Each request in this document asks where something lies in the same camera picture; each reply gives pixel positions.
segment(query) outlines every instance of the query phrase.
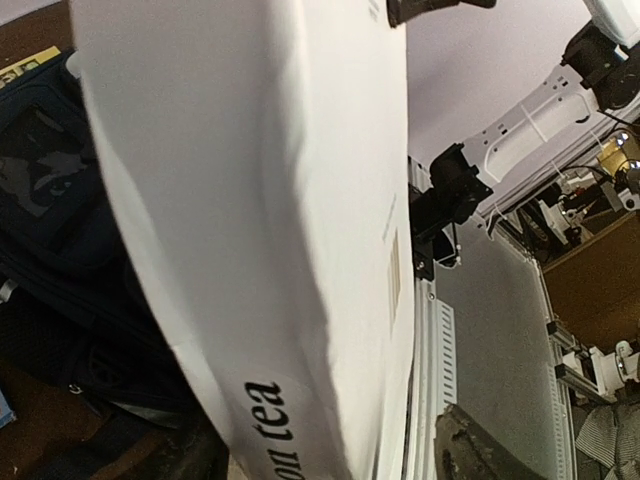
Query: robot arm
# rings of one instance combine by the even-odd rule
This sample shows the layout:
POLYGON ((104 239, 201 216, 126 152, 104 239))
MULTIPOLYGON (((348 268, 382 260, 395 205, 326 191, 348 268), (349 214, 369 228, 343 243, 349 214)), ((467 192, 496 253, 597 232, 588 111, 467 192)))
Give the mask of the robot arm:
MULTIPOLYGON (((593 19, 560 65, 493 124, 436 158, 432 188, 412 202, 414 252, 450 223, 462 224, 516 165, 575 123, 619 110, 640 91, 640 2, 584 0, 593 19)), ((426 258, 415 259, 423 265, 426 258)))

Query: yellow object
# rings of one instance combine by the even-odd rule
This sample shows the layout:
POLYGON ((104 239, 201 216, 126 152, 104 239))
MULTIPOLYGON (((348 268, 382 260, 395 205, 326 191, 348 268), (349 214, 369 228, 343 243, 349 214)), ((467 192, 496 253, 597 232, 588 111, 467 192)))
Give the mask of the yellow object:
POLYGON ((640 146, 633 133, 620 130, 604 144, 598 162, 613 176, 629 168, 628 160, 640 160, 640 146))
POLYGON ((0 70, 0 88, 7 86, 20 75, 28 72, 29 70, 33 70, 59 54, 60 50, 58 50, 58 47, 50 47, 40 53, 36 53, 35 55, 31 55, 30 57, 20 60, 7 68, 3 68, 0 70))

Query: bag strap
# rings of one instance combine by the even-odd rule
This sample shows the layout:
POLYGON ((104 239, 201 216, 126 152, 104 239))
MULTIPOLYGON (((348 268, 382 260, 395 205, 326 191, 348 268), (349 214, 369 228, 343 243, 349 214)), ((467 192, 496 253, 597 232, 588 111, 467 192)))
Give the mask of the bag strap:
POLYGON ((115 413, 93 437, 54 458, 27 480, 89 480, 115 462, 153 427, 132 415, 115 413))

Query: white ceiling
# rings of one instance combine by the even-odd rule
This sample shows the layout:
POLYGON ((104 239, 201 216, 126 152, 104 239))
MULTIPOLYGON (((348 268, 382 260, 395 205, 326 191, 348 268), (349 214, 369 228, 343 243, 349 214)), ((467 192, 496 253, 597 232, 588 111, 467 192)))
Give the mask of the white ceiling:
POLYGON ((409 22, 409 152, 429 164, 536 88, 589 21, 581 0, 498 0, 409 22))

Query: blue object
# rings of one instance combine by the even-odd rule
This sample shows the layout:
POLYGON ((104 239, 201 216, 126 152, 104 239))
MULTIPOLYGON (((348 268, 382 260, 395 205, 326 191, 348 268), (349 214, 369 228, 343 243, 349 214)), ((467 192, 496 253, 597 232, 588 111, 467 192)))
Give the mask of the blue object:
POLYGON ((4 427, 8 423, 13 422, 16 419, 16 414, 9 407, 7 399, 0 391, 0 428, 4 427))

